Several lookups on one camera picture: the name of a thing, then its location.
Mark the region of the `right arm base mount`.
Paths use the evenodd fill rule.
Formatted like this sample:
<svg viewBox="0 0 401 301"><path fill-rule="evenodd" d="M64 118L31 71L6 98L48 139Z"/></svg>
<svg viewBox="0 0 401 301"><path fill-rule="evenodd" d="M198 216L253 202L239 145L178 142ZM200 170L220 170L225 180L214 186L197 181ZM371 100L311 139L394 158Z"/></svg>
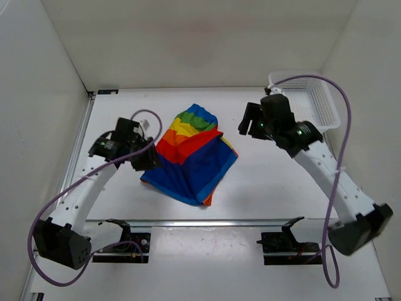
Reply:
<svg viewBox="0 0 401 301"><path fill-rule="evenodd" d="M280 232L262 232L256 243L262 246L265 266L322 265L321 249L316 242L298 242L291 232L292 226L304 217L293 218Z"/></svg>

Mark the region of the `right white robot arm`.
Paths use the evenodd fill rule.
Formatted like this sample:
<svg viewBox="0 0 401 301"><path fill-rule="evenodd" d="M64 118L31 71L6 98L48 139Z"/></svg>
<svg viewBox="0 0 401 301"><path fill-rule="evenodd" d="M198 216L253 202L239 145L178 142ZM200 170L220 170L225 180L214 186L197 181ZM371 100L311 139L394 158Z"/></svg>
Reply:
<svg viewBox="0 0 401 301"><path fill-rule="evenodd" d="M343 171L325 143L322 133L309 121L296 121L289 100L282 94L249 102L239 124L241 135L272 140L314 179L329 199L338 222L326 227L331 245L350 256L384 230L393 211L377 204Z"/></svg>

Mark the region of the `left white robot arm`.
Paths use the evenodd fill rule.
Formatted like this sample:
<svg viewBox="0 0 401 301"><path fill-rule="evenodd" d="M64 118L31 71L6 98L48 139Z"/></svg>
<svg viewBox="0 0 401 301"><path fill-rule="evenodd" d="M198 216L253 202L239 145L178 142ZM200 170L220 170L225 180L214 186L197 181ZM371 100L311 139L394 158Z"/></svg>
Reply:
<svg viewBox="0 0 401 301"><path fill-rule="evenodd" d="M131 231L125 221L107 219L95 226L85 223L106 183L122 164L129 162L134 171L160 166L148 128L147 120L120 117L113 130L99 136L88 151L79 179L56 197L59 205L46 219L35 218L28 246L35 246L41 257L74 270L85 266L102 248L129 248Z"/></svg>

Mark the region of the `rainbow striped shorts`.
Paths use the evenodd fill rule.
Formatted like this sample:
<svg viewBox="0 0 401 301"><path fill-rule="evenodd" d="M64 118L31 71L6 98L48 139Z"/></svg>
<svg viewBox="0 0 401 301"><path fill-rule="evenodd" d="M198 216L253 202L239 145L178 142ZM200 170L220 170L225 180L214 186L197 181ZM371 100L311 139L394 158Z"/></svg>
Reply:
<svg viewBox="0 0 401 301"><path fill-rule="evenodd" d="M178 114L155 147L161 167L140 180L191 206L210 206L212 195L238 158L218 130L218 119L192 104Z"/></svg>

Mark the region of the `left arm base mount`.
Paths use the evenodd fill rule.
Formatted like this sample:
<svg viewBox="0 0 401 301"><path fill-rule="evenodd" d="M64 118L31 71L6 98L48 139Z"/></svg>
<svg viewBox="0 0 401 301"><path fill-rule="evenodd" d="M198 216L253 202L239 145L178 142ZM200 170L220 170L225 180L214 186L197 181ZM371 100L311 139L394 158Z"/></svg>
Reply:
<svg viewBox="0 0 401 301"><path fill-rule="evenodd" d="M133 230L126 221L107 219L91 235L93 263L146 264L150 257L151 232Z"/></svg>

